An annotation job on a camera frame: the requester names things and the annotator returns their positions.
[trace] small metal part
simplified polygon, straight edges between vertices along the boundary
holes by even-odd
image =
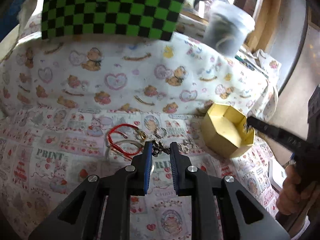
[[[128,166],[126,166],[126,168],[125,168],[125,170],[128,171],[128,172],[134,171],[135,169],[136,169],[136,167],[133,166],[133,165],[128,165]]]
[[[145,141],[147,139],[147,135],[144,131],[138,129],[137,133],[138,133],[138,136],[140,136],[141,141]]]
[[[163,145],[163,142],[162,142],[162,141],[159,141],[158,144],[159,144],[159,146],[160,146],[161,148],[164,148],[164,145]]]
[[[152,156],[158,157],[160,153],[161,153],[160,149],[154,148],[152,152]]]
[[[163,148],[163,150],[162,150],[164,153],[166,153],[166,154],[170,154],[170,148],[169,147],[166,147],[166,148]]]
[[[244,123],[243,125],[243,130],[246,132],[246,133],[249,133],[250,129],[252,128],[251,125],[248,125],[246,122]]]
[[[183,145],[183,144],[178,144],[178,149],[180,152],[183,152],[183,153],[189,153],[189,151],[190,151],[188,146]]]
[[[159,134],[159,131],[162,130],[163,131],[163,135],[160,135]],[[157,127],[155,132],[154,132],[154,135],[158,138],[158,139],[163,139],[165,138],[167,135],[168,135],[168,132],[166,129],[162,128],[162,127]]]
[[[196,166],[189,166],[188,167],[188,171],[190,172],[196,172],[198,170],[198,168]]]
[[[88,181],[89,182],[96,182],[98,180],[98,176],[97,175],[90,175],[88,177]]]
[[[228,175],[228,176],[225,176],[225,181],[226,182],[234,182],[235,181],[235,178],[234,177],[232,177],[232,176],[230,176],[230,175]]]
[[[195,147],[195,141],[193,140],[193,138],[188,137],[188,143],[189,145],[191,145],[191,148]]]

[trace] white device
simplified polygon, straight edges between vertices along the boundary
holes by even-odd
[[[282,184],[287,177],[284,168],[275,159],[269,161],[269,180],[271,185],[281,191]]]

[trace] metal screw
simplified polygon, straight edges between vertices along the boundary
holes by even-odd
[[[228,175],[228,176],[225,176],[225,181],[226,182],[234,182],[235,181],[235,178],[234,177],[232,177],[232,176],[230,176],[230,175]]]
[[[88,181],[89,182],[96,182],[98,180],[98,176],[97,175],[91,175],[88,177]]]
[[[135,169],[136,169],[136,167],[133,166],[133,165],[128,165],[128,166],[126,166],[126,168],[125,168],[125,170],[128,171],[128,172],[134,171]]]
[[[188,167],[188,171],[190,172],[196,172],[198,170],[198,168],[196,166],[189,166]]]

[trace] metal key ring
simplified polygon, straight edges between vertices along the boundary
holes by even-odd
[[[159,130],[163,131],[163,135],[160,135],[158,132]],[[153,133],[158,139],[163,139],[168,135],[168,132],[166,129],[162,128],[162,127],[157,127]]]

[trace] clear plastic cup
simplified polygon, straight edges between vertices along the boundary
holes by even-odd
[[[254,19],[244,10],[217,0],[211,6],[202,42],[226,57],[234,57],[254,26]]]

